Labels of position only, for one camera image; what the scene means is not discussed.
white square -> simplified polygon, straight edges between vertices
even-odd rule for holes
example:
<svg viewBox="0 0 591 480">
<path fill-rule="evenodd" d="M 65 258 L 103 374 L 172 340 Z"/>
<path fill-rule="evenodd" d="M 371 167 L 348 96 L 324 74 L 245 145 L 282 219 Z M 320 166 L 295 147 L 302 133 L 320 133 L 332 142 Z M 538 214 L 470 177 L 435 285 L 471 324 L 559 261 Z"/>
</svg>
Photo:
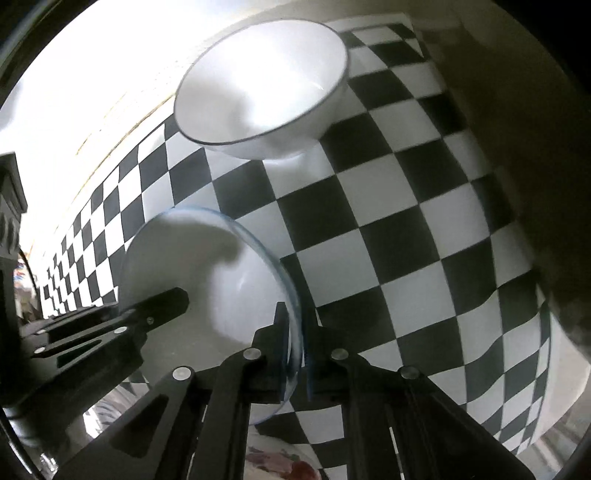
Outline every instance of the white square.
<svg viewBox="0 0 591 480">
<path fill-rule="evenodd" d="M 505 447 L 509 451 L 515 450 L 519 445 L 521 445 L 521 440 L 523 439 L 523 432 L 525 429 L 521 430 L 520 432 L 513 435 L 509 440 L 503 442 L 503 447 Z"/>
<path fill-rule="evenodd" d="M 99 284 L 101 297 L 113 290 L 113 277 L 111 276 L 111 266 L 108 258 L 96 267 L 96 282 Z"/>
<path fill-rule="evenodd" d="M 142 193 L 142 183 L 139 178 L 139 165 L 123 177 L 119 183 L 119 206 L 121 212 Z"/>
<path fill-rule="evenodd" d="M 397 337 L 456 314 L 441 262 L 392 280 L 382 291 Z"/>
<path fill-rule="evenodd" d="M 341 120 L 352 118 L 365 112 L 366 109 L 361 103 L 361 100 L 357 98 L 351 87 L 347 85 L 343 93 L 343 98 L 337 107 L 335 122 L 340 122 Z"/>
<path fill-rule="evenodd" d="M 445 90 L 433 62 L 413 63 L 391 69 L 415 98 L 437 95 Z"/>
<path fill-rule="evenodd" d="M 170 185 L 168 172 L 142 192 L 142 203 L 146 222 L 160 212 L 174 207 L 173 188 Z"/>
<path fill-rule="evenodd" d="M 463 130 L 446 136 L 443 141 L 462 166 L 468 180 L 478 179 L 490 173 L 491 165 L 472 132 Z"/>
<path fill-rule="evenodd" d="M 175 133 L 166 141 L 166 161 L 168 169 L 173 168 L 181 160 L 201 148 L 198 143 L 190 141 L 181 132 Z"/>
<path fill-rule="evenodd" d="M 374 45 L 376 43 L 387 43 L 392 41 L 402 40 L 397 33 L 390 30 L 388 27 L 368 28 L 367 30 L 357 30 L 353 35 L 360 39 L 366 45 Z"/>
<path fill-rule="evenodd" d="M 417 52 L 421 57 L 424 57 L 423 51 L 421 50 L 421 46 L 418 44 L 418 40 L 416 38 L 409 38 L 404 40 L 407 45 L 409 45 L 415 52 Z"/>
<path fill-rule="evenodd" d="M 297 411 L 295 414 L 310 443 L 324 443 L 345 436 L 340 405 L 322 410 Z"/>
<path fill-rule="evenodd" d="M 270 203 L 237 220 L 277 258 L 295 252 L 277 202 Z"/>
<path fill-rule="evenodd" d="M 534 388 L 535 381 L 505 402 L 503 405 L 503 418 L 501 420 L 502 429 L 531 406 L 531 399 L 534 396 Z"/>
<path fill-rule="evenodd" d="M 515 222 L 505 225 L 491 235 L 498 287 L 531 270 L 531 262 L 525 254 L 522 241 L 522 234 Z"/>
<path fill-rule="evenodd" d="M 66 232 L 66 250 L 70 248 L 74 241 L 74 226 L 72 225 Z"/>
<path fill-rule="evenodd" d="M 359 226 L 417 204 L 394 155 L 368 161 L 338 174 Z"/>
<path fill-rule="evenodd" d="M 346 465 L 325 468 L 324 472 L 326 473 L 326 476 L 329 478 L 329 480 L 348 480 Z"/>
<path fill-rule="evenodd" d="M 216 191 L 213 183 L 208 183 L 198 191 L 183 199 L 177 204 L 177 207 L 203 207 L 219 212 L 220 207 L 217 203 Z"/>
<path fill-rule="evenodd" d="M 400 357 L 400 350 L 398 349 L 398 342 L 396 340 L 370 348 L 365 352 L 361 352 L 360 355 L 371 365 L 393 372 L 398 371 L 402 366 L 402 358 Z"/>
<path fill-rule="evenodd" d="M 503 335 L 505 372 L 540 348 L 540 315 Z"/>
<path fill-rule="evenodd" d="M 96 269 L 94 244 L 90 244 L 88 248 L 84 250 L 82 258 L 84 259 L 84 274 L 88 277 Z"/>
<path fill-rule="evenodd" d="M 82 302 L 83 307 L 89 307 L 92 305 L 92 300 L 90 299 L 90 290 L 88 289 L 88 279 L 85 278 L 80 282 L 78 286 L 78 292 L 80 293 L 80 301 Z"/>
<path fill-rule="evenodd" d="M 76 268 L 75 265 L 72 265 L 72 268 L 70 269 L 70 272 L 68 273 L 68 276 L 70 277 L 70 289 L 72 291 L 74 291 L 75 289 L 78 288 L 78 283 L 79 283 L 78 269 Z"/>
<path fill-rule="evenodd" d="M 429 379 L 458 405 L 466 403 L 466 372 L 464 366 L 439 372 L 429 376 Z"/>
<path fill-rule="evenodd" d="M 550 357 L 550 339 L 547 339 L 538 352 L 538 368 L 535 377 L 538 378 L 548 368 L 548 359 Z"/>
<path fill-rule="evenodd" d="M 72 247 L 74 249 L 74 261 L 77 262 L 84 252 L 84 247 L 82 246 L 82 231 L 78 232 L 78 235 L 74 237 Z"/>
<path fill-rule="evenodd" d="M 105 229 L 105 211 L 103 210 L 102 204 L 92 212 L 90 216 L 90 230 L 92 231 L 92 239 L 96 240 L 96 237 Z"/>
<path fill-rule="evenodd" d="M 394 152 L 440 138 L 431 119 L 414 99 L 377 108 L 371 116 Z"/>
<path fill-rule="evenodd" d="M 503 335 L 499 293 L 495 292 L 482 305 L 457 316 L 462 339 L 464 362 L 480 358 L 495 340 Z"/>
<path fill-rule="evenodd" d="M 164 143 L 164 124 L 150 133 L 138 147 L 138 162 L 143 161 L 148 155 Z"/>
<path fill-rule="evenodd" d="M 505 400 L 505 376 L 501 375 L 495 383 L 492 384 L 476 400 L 468 402 L 466 411 L 478 423 L 484 423 L 492 417 L 499 408 L 503 406 Z"/>
<path fill-rule="evenodd" d="M 538 418 L 538 415 L 540 414 L 541 406 L 542 406 L 542 397 L 538 398 L 535 402 L 532 403 L 532 405 L 530 407 L 530 412 L 527 415 L 527 424 L 526 425 L 529 425 L 536 418 Z"/>
<path fill-rule="evenodd" d="M 118 213 L 105 227 L 105 244 L 107 256 L 113 255 L 123 246 L 123 226 L 121 225 L 121 214 Z"/>
<path fill-rule="evenodd" d="M 119 184 L 119 167 L 110 173 L 110 175 L 103 182 L 103 198 L 107 198 L 109 193 L 115 190 L 115 187 Z"/>
<path fill-rule="evenodd" d="M 335 174 L 319 142 L 292 158 L 265 160 L 267 176 L 276 198 Z"/>
<path fill-rule="evenodd" d="M 482 204 L 466 183 L 421 204 L 441 258 L 471 247 L 488 237 Z"/>
<path fill-rule="evenodd" d="M 90 207 L 91 207 L 90 201 L 88 201 L 88 203 L 86 203 L 86 205 L 84 205 L 84 208 L 80 212 L 80 220 L 81 220 L 81 225 L 83 227 L 88 223 L 88 220 L 90 220 L 90 214 L 91 214 Z"/>
<path fill-rule="evenodd" d="M 349 50 L 349 77 L 386 70 L 388 66 L 372 52 L 369 47 L 357 47 Z"/>
<path fill-rule="evenodd" d="M 205 157 L 209 165 L 209 171 L 212 174 L 212 180 L 215 180 L 229 171 L 244 165 L 248 160 L 244 158 L 231 157 L 225 153 L 215 150 L 205 150 Z"/>
<path fill-rule="evenodd" d="M 307 248 L 297 256 L 317 307 L 379 284 L 359 230 Z"/>
</svg>

black square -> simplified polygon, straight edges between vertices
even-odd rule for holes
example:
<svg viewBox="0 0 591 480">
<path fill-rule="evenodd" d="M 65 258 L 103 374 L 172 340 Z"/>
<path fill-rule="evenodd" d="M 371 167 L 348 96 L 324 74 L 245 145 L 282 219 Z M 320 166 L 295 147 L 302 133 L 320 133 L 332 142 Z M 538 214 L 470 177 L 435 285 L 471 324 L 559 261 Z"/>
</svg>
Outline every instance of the black square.
<svg viewBox="0 0 591 480">
<path fill-rule="evenodd" d="M 511 437 L 517 435 L 521 430 L 523 430 L 525 428 L 525 424 L 527 423 L 527 416 L 529 415 L 529 413 L 530 409 L 526 409 L 524 412 L 517 415 L 516 418 L 511 420 L 505 426 L 505 428 L 501 430 L 501 435 L 499 435 L 499 442 L 506 442 Z"/>
<path fill-rule="evenodd" d="M 396 338 L 380 287 L 318 307 L 318 315 L 322 326 L 345 332 L 355 353 Z"/>
<path fill-rule="evenodd" d="M 98 267 L 107 258 L 107 244 L 105 242 L 105 232 L 102 231 L 94 241 L 95 247 L 95 265 Z"/>
<path fill-rule="evenodd" d="M 103 296 L 103 305 L 107 305 L 108 303 L 114 303 L 117 299 L 115 298 L 115 291 L 111 290 L 109 293 Z"/>
<path fill-rule="evenodd" d="M 491 435 L 496 435 L 499 433 L 501 429 L 503 421 L 503 407 L 499 408 L 496 412 L 494 412 L 490 418 L 485 420 L 481 425 L 484 429 L 490 433 Z"/>
<path fill-rule="evenodd" d="M 84 271 L 84 257 L 80 257 L 78 262 L 76 262 L 76 273 L 78 273 L 78 283 L 86 278 L 86 272 Z"/>
<path fill-rule="evenodd" d="M 472 186 L 482 204 L 486 223 L 491 234 L 513 220 L 513 212 L 509 202 L 501 189 L 499 181 L 493 174 L 473 180 Z"/>
<path fill-rule="evenodd" d="M 413 98 L 391 70 L 354 77 L 349 86 L 368 110 Z"/>
<path fill-rule="evenodd" d="M 499 304 L 503 332 L 507 333 L 531 320 L 538 313 L 533 270 L 509 280 L 499 287 Z"/>
<path fill-rule="evenodd" d="M 349 442 L 344 438 L 312 444 L 312 449 L 324 468 L 347 465 L 349 461 Z"/>
<path fill-rule="evenodd" d="M 418 102 L 441 135 L 449 135 L 465 127 L 466 121 L 448 93 L 423 97 Z"/>
<path fill-rule="evenodd" d="M 380 283 L 439 260 L 431 230 L 418 205 L 364 225 L 360 230 Z"/>
<path fill-rule="evenodd" d="M 296 251 L 357 228 L 351 206 L 336 176 L 296 190 L 277 203 Z"/>
<path fill-rule="evenodd" d="M 403 41 L 380 43 L 371 45 L 370 48 L 388 67 L 424 61 L 423 57 Z"/>
<path fill-rule="evenodd" d="M 365 43 L 363 43 L 360 39 L 358 39 L 353 32 L 342 32 L 339 33 L 340 39 L 345 44 L 347 48 L 355 48 L 355 47 L 364 47 Z"/>
<path fill-rule="evenodd" d="M 144 224 L 144 205 L 142 196 L 131 202 L 123 212 L 121 212 L 121 226 L 123 227 L 123 240 L 126 242 L 133 237 Z"/>
<path fill-rule="evenodd" d="M 90 292 L 90 299 L 96 301 L 100 298 L 99 283 L 96 281 L 96 272 L 88 275 L 88 291 Z"/>
<path fill-rule="evenodd" d="M 212 181 L 205 149 L 200 148 L 170 169 L 170 186 L 174 204 L 184 200 L 193 192 Z"/>
<path fill-rule="evenodd" d="M 72 268 L 73 264 L 74 264 L 74 247 L 72 245 L 70 245 L 70 247 L 68 248 L 68 267 Z"/>
<path fill-rule="evenodd" d="M 74 303 L 77 309 L 82 308 L 82 299 L 80 298 L 80 290 L 78 288 L 74 290 Z"/>
<path fill-rule="evenodd" d="M 503 339 L 498 338 L 480 358 L 466 365 L 466 396 L 476 400 L 503 375 Z"/>
<path fill-rule="evenodd" d="M 281 265 L 287 270 L 291 281 L 295 285 L 295 290 L 300 299 L 302 312 L 306 309 L 314 308 L 314 300 L 310 294 L 308 283 L 302 272 L 300 260 L 297 258 L 297 254 L 291 254 L 281 259 Z"/>
<path fill-rule="evenodd" d="M 425 375 L 464 364 L 460 328 L 455 317 L 399 337 L 397 341 L 402 363 L 414 365 Z"/>
<path fill-rule="evenodd" d="M 538 352 L 519 362 L 505 373 L 505 401 L 513 398 L 535 380 L 538 368 Z"/>
<path fill-rule="evenodd" d="M 237 219 L 275 200 L 262 161 L 252 160 L 213 181 L 220 211 Z"/>
<path fill-rule="evenodd" d="M 496 289 L 490 238 L 444 258 L 441 263 L 457 315 L 482 305 Z"/>
<path fill-rule="evenodd" d="M 125 176 L 134 169 L 138 164 L 138 147 L 137 145 L 129 152 L 123 160 L 119 162 L 119 181 L 123 180 Z"/>
<path fill-rule="evenodd" d="M 82 227 L 82 250 L 86 250 L 92 243 L 92 228 L 90 227 L 90 220 L 86 222 L 86 225 Z"/>
<path fill-rule="evenodd" d="M 335 123 L 320 143 L 337 173 L 392 153 L 369 113 Z"/>
<path fill-rule="evenodd" d="M 174 115 L 171 115 L 164 121 L 164 139 L 168 140 L 176 132 L 178 132 L 178 125 L 174 120 Z"/>
<path fill-rule="evenodd" d="M 78 213 L 78 215 L 76 215 L 76 218 L 74 219 L 73 228 L 74 228 L 74 236 L 78 235 L 78 232 L 82 228 L 82 216 L 80 213 Z"/>
<path fill-rule="evenodd" d="M 540 336 L 540 345 L 550 338 L 550 307 L 547 301 L 540 307 Z"/>
<path fill-rule="evenodd" d="M 256 430 L 261 435 L 275 437 L 292 445 L 308 443 L 308 438 L 306 438 L 295 412 L 273 415 L 268 420 L 257 424 Z"/>
<path fill-rule="evenodd" d="M 531 438 L 531 436 L 534 434 L 535 426 L 537 423 L 538 422 L 533 421 L 527 427 L 525 427 L 525 430 L 523 432 L 523 438 L 525 438 L 525 439 Z"/>
<path fill-rule="evenodd" d="M 109 257 L 109 266 L 111 268 L 111 277 L 113 286 L 119 285 L 119 275 L 121 274 L 121 265 L 125 256 L 125 247 L 121 245 L 119 249 Z"/>
<path fill-rule="evenodd" d="M 115 187 L 115 190 L 107 195 L 107 198 L 105 198 L 105 202 L 103 203 L 105 225 L 108 225 L 109 222 L 117 216 L 120 211 L 119 209 L 119 187 Z"/>
<path fill-rule="evenodd" d="M 94 212 L 103 203 L 103 184 L 101 183 L 90 196 L 90 210 Z"/>
<path fill-rule="evenodd" d="M 139 179 L 142 192 L 167 171 L 166 144 L 162 144 L 139 164 Z"/>
<path fill-rule="evenodd" d="M 396 158 L 419 202 L 449 192 L 468 181 L 442 140 L 400 151 Z"/>
<path fill-rule="evenodd" d="M 398 34 L 401 38 L 404 38 L 405 40 L 408 38 L 415 38 L 414 32 L 402 23 L 395 23 L 392 25 L 388 25 L 388 27 L 390 28 L 390 30 L 392 30 L 394 33 Z"/>
<path fill-rule="evenodd" d="M 538 398 L 543 397 L 546 393 L 546 381 L 548 380 L 548 369 L 544 370 L 535 381 L 534 396 L 531 402 L 535 402 Z"/>
</svg>

black and white checkered surface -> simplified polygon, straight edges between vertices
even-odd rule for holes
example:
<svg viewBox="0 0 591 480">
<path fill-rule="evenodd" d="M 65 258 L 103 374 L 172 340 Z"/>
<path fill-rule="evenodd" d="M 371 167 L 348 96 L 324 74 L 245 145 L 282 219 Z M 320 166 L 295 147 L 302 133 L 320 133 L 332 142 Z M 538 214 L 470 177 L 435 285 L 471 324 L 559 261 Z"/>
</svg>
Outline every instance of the black and white checkered surface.
<svg viewBox="0 0 591 480">
<path fill-rule="evenodd" d="M 139 227 L 175 205 L 236 219 L 320 321 L 372 364 L 413 364 L 509 450 L 545 393 L 547 302 L 518 225 L 432 62 L 403 23 L 340 34 L 351 78 L 338 121 L 299 158 L 245 161 L 186 140 L 169 117 L 119 163 L 48 252 L 44 311 L 115 301 Z M 258 426 L 346 477 L 339 406 L 298 388 Z"/>
</svg>

white bowl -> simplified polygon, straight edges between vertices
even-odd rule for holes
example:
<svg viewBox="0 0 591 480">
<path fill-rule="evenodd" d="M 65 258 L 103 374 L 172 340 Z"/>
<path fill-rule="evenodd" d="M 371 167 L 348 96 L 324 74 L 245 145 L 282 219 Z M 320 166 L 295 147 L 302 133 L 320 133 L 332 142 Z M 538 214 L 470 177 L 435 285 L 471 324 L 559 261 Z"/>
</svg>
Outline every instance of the white bowl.
<svg viewBox="0 0 591 480">
<path fill-rule="evenodd" d="M 189 139 L 263 160 L 311 147 L 334 120 L 349 56 L 331 28 L 278 20 L 209 48 L 178 87 L 174 117 Z"/>
</svg>

wall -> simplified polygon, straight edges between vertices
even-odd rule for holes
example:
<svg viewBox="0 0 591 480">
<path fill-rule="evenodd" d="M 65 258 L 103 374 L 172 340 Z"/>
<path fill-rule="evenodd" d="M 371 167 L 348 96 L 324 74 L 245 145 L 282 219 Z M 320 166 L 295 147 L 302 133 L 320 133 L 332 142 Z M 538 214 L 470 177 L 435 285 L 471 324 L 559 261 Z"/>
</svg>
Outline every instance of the wall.
<svg viewBox="0 0 591 480">
<path fill-rule="evenodd" d="M 499 178 L 551 304 L 591 358 L 589 98 L 489 0 L 415 0 L 415 29 Z"/>
</svg>

